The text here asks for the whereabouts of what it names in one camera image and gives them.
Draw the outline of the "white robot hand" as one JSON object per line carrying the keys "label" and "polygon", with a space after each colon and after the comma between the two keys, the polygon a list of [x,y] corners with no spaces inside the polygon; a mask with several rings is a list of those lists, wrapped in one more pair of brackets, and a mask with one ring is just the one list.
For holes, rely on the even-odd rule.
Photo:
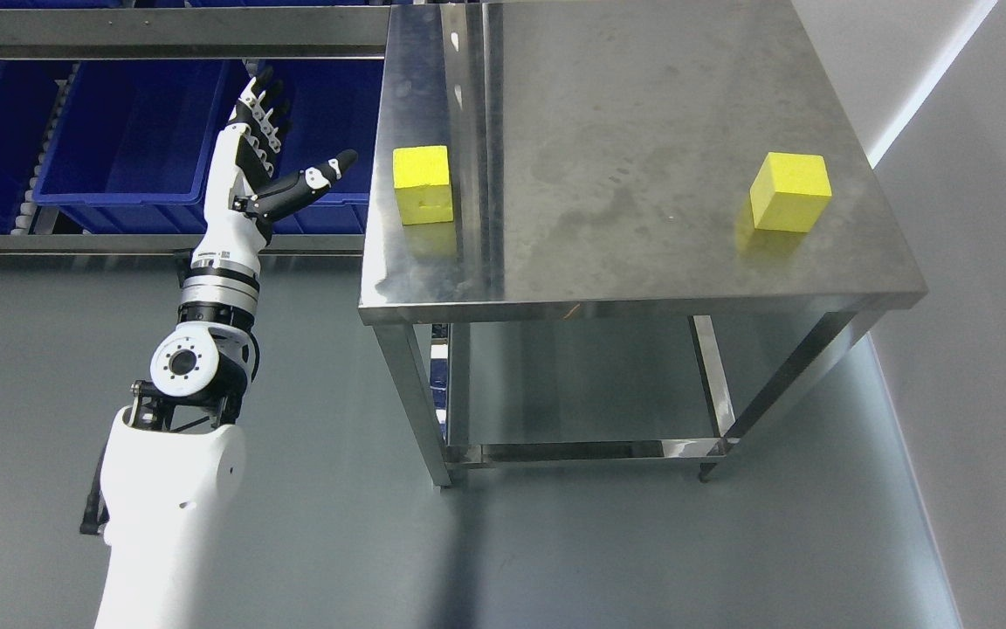
{"label": "white robot hand", "polygon": [[268,239],[255,220],[277,223],[304,210],[326,195],[359,159],[358,151],[347,149],[316,166],[254,188],[240,160],[254,159],[252,174],[274,175],[290,128],[292,104],[275,105],[284,83],[271,82],[272,77],[274,69],[263,68],[248,80],[236,100],[236,123],[224,125],[217,135],[204,196],[206,232],[192,252],[193,268],[241,266],[259,270],[259,255]]}

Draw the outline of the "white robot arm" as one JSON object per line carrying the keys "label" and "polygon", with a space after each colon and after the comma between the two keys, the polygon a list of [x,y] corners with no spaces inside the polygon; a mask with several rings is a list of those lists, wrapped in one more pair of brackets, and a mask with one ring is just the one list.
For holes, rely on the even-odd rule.
{"label": "white robot arm", "polygon": [[290,132],[280,93],[264,67],[217,135],[206,232],[184,263],[178,321],[116,412],[97,462],[79,529],[109,547],[99,628],[193,625],[207,555],[246,467],[237,421],[260,361],[260,253],[275,223],[322,198],[358,159],[348,149],[279,174]]}

